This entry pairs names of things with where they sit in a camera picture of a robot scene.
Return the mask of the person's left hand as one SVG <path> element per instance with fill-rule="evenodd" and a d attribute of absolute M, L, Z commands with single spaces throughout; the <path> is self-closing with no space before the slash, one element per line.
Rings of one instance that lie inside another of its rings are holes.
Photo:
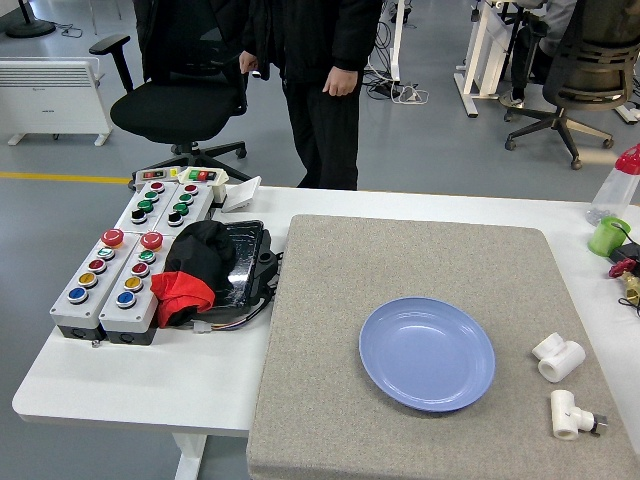
<path fill-rule="evenodd" d="M 332 67 L 327 76 L 322 92 L 333 97 L 346 96 L 352 93 L 357 85 L 359 73 Z"/>

